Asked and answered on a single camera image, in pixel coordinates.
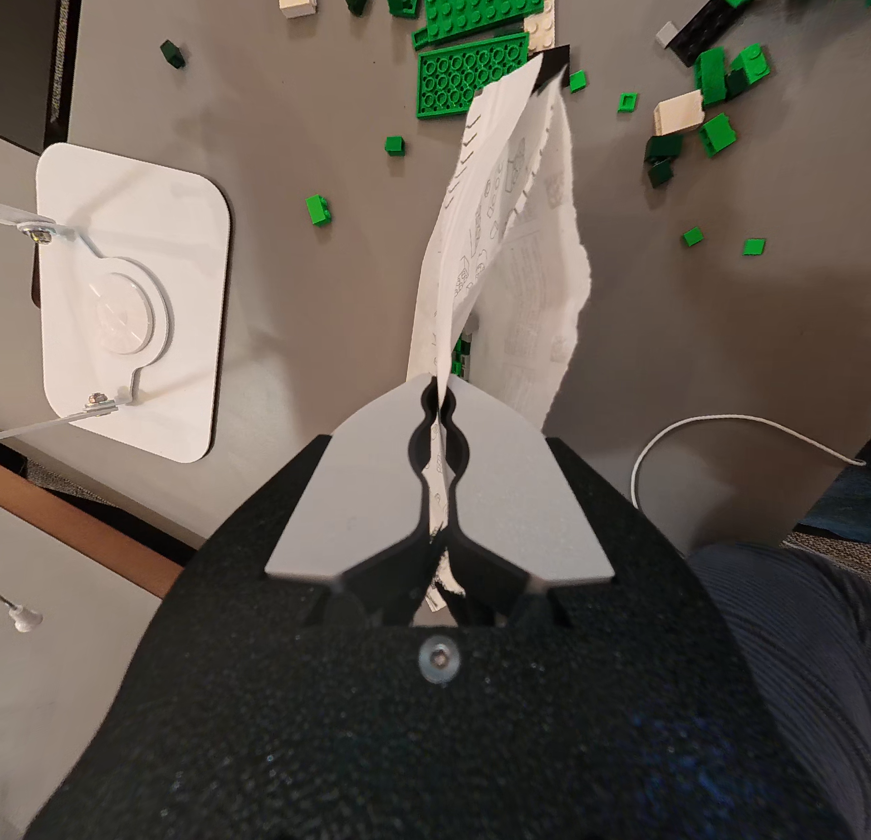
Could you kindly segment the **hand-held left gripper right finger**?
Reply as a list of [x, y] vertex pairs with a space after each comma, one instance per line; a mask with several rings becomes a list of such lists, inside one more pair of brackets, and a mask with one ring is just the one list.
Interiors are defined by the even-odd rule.
[[524, 595], [615, 575], [541, 431], [464, 380], [444, 398], [446, 545], [465, 594], [510, 617]]

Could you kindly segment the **black square plate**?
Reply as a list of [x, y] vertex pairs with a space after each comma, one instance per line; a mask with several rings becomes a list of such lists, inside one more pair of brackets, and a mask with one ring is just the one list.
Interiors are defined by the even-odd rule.
[[528, 61], [540, 62], [538, 76], [531, 91], [533, 94], [538, 94], [547, 83], [556, 77], [560, 79], [562, 88], [570, 87], [572, 73], [570, 45], [561, 45], [531, 54]]

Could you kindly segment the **person's torso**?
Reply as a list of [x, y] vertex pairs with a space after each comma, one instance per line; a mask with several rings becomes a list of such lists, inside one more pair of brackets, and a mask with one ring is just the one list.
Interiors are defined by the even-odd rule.
[[781, 736], [854, 838], [869, 838], [869, 583], [799, 548], [720, 543], [687, 562]]

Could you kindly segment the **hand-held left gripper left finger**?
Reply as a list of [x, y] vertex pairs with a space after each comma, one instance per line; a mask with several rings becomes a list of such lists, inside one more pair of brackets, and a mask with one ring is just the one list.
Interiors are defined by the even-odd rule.
[[352, 595], [384, 625], [407, 625], [438, 563], [430, 539], [432, 376], [357, 410], [332, 434], [272, 552], [274, 580]]

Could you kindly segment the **green rectangular plate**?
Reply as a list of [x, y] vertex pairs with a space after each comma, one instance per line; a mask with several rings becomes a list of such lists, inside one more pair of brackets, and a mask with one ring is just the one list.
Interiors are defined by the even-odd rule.
[[416, 117], [465, 114], [475, 93], [527, 62], [528, 33], [473, 40], [418, 56]]

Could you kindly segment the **white plate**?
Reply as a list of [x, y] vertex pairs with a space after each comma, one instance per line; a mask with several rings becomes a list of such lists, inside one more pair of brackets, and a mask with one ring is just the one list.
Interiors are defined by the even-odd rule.
[[535, 55], [556, 47], [555, 0], [543, 0], [543, 10], [524, 18], [528, 33], [528, 54]]

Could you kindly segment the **white desk with wooden edge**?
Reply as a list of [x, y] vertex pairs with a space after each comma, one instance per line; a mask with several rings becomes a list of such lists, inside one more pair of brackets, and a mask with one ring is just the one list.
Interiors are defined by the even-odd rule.
[[2, 824], [23, 830], [93, 738], [177, 563], [2, 468]]

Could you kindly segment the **heap of green toy bricks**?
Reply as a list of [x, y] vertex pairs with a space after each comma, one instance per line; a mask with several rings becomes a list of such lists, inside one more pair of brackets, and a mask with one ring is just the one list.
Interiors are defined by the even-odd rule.
[[575, 198], [586, 210], [657, 208], [643, 142], [660, 100], [699, 89], [704, 122], [728, 115], [745, 156], [766, 163], [760, 195], [811, 205], [869, 202], [869, 0], [750, 0], [685, 66], [655, 35], [709, 0], [557, 0], [558, 40], [591, 85], [569, 101]]

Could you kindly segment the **grey desk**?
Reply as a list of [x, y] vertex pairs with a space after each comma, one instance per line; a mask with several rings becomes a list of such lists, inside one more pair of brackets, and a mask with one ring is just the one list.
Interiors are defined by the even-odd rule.
[[[198, 546], [311, 438], [406, 375], [416, 292], [463, 119], [415, 117], [414, 23], [385, 0], [83, 0], [69, 139], [207, 176], [234, 215], [212, 449], [176, 464], [74, 426], [16, 449]], [[186, 66], [159, 46], [171, 40]], [[402, 136], [404, 157], [386, 137]], [[547, 420], [620, 491], [670, 423], [739, 412], [855, 456], [869, 440], [869, 202], [763, 185], [685, 139], [659, 207], [575, 198], [592, 294]], [[328, 200], [312, 225], [306, 198]], [[699, 226], [704, 241], [681, 236]], [[759, 257], [743, 257], [765, 237]]]

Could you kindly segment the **black tablet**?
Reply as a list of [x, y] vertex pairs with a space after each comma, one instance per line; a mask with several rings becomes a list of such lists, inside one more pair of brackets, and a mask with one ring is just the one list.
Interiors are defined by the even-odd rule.
[[1, 137], [35, 155], [69, 133], [82, 0], [1, 0]]

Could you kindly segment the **white metal stand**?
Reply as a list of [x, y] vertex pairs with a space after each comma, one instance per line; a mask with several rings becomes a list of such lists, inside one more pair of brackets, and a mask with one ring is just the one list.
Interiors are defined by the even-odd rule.
[[205, 177], [70, 143], [39, 157], [34, 212], [2, 225], [39, 251], [44, 393], [60, 425], [178, 463], [212, 444], [231, 215]]

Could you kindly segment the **long black plate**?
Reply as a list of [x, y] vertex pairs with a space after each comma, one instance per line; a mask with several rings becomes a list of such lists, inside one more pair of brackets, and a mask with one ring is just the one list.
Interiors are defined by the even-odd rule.
[[666, 44], [688, 68], [738, 21], [750, 0], [709, 0]]

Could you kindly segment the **white printed paper bag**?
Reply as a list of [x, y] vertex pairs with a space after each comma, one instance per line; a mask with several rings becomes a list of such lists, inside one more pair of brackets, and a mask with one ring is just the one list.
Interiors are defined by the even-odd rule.
[[[475, 94], [454, 176], [424, 255], [408, 378], [434, 377], [430, 527], [447, 549], [449, 489], [444, 398], [464, 380], [542, 432], [577, 345], [592, 273], [577, 229], [572, 136], [560, 79], [538, 94], [539, 61]], [[469, 380], [452, 351], [471, 334]]]

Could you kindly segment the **green studded plate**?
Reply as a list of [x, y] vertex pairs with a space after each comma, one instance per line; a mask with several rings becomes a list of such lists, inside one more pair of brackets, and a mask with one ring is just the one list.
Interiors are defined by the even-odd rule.
[[545, 0], [421, 0], [426, 26], [412, 34], [420, 50], [496, 29], [543, 11]]

